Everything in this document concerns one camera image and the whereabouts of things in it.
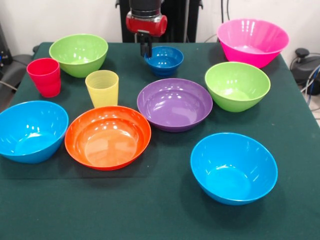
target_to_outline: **orange bowl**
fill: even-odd
[[[141,113],[125,106],[105,106],[78,116],[67,129],[64,144],[79,163],[110,171],[132,163],[150,139],[150,124]]]

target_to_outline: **dark blue bowl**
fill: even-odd
[[[152,72],[159,77],[172,76],[184,60],[183,53],[171,46],[152,48],[152,57],[144,56]]]

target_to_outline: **pink bowl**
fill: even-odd
[[[217,36],[226,58],[231,62],[268,65],[288,44],[288,34],[264,20],[234,19],[220,25]]]

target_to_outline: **light blue bowl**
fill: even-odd
[[[190,164],[201,188],[227,205],[249,204],[264,197],[278,179],[271,153],[256,140],[237,133],[203,138],[194,147]]]
[[[0,123],[0,154],[15,162],[37,164],[57,151],[69,117],[53,102],[28,101],[1,112]]]

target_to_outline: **dark green cloth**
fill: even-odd
[[[35,58],[49,57],[42,43]],[[225,62],[215,43],[171,43],[184,53],[174,77],[205,87],[207,69]],[[140,90],[157,79],[139,44],[110,43],[101,69],[119,75],[119,105],[137,110]],[[253,108],[231,113],[214,105],[183,133],[152,127],[149,146],[129,166],[96,171],[73,160],[62,144],[54,156],[27,165],[0,158],[0,240],[313,240],[320,236],[320,129],[281,56],[262,69],[271,90]],[[84,78],[61,73],[70,121],[93,108]],[[43,100],[26,74],[13,105]],[[250,136],[273,154],[275,188],[263,199],[227,206],[208,197],[190,168],[202,138],[218,132]]]

